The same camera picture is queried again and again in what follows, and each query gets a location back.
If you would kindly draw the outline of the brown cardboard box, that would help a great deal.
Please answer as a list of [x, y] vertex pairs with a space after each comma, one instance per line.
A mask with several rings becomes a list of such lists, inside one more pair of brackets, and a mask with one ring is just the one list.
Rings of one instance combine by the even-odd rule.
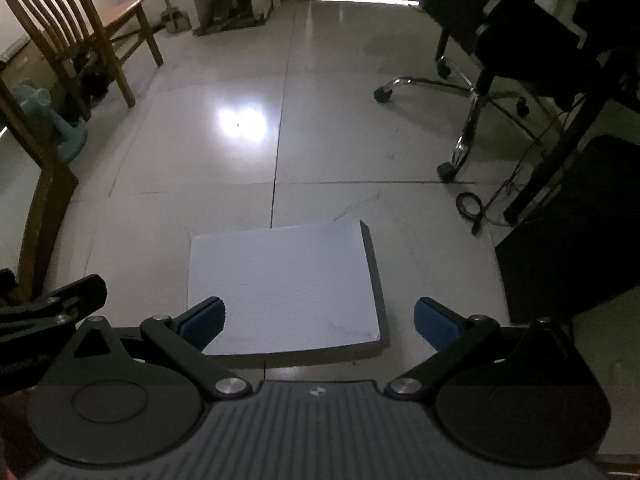
[[52, 90], [58, 81], [46, 58], [27, 36], [21, 36], [1, 53], [1, 79], [10, 89], [27, 84]]

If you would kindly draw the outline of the broom with dustpan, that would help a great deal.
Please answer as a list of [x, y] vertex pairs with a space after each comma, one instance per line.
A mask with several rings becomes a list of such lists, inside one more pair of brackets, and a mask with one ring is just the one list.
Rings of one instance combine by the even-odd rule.
[[171, 0], [164, 0], [165, 10], [160, 14], [160, 20], [162, 21], [165, 29], [170, 34], [180, 34], [180, 32], [187, 32], [191, 29], [191, 22], [188, 14], [183, 10], [180, 10], [171, 3]]

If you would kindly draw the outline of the teal floor fan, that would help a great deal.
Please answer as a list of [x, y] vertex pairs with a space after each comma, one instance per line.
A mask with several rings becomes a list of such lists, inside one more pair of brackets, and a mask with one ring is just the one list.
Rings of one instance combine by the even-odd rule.
[[71, 162], [84, 148], [88, 130], [81, 122], [72, 126], [52, 106], [51, 93], [45, 88], [34, 88], [29, 84], [17, 84], [12, 96], [22, 111], [43, 133], [43, 139], [53, 146], [63, 162]]

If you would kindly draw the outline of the black desk cabinet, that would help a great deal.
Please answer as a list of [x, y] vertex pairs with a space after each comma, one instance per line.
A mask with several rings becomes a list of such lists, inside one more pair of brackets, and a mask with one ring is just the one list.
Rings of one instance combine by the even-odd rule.
[[639, 285], [639, 147], [596, 136], [498, 244], [509, 318], [568, 320]]

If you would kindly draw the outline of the wooden slat-back chair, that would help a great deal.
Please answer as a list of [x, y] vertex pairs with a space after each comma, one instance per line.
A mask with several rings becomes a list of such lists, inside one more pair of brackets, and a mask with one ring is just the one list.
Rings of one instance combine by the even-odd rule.
[[91, 118], [91, 112], [80, 93], [80, 77], [91, 64], [104, 63], [129, 107], [136, 105], [124, 74], [130, 56], [138, 47], [147, 46], [155, 64], [164, 64], [143, 3], [129, 0], [99, 12], [93, 0], [6, 0], [85, 120]]

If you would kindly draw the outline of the grey box lid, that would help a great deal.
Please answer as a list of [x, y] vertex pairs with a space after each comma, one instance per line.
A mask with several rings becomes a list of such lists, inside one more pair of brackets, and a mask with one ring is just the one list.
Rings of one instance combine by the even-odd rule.
[[386, 344], [368, 226], [358, 219], [193, 237], [189, 304], [219, 297], [209, 356], [284, 356]]

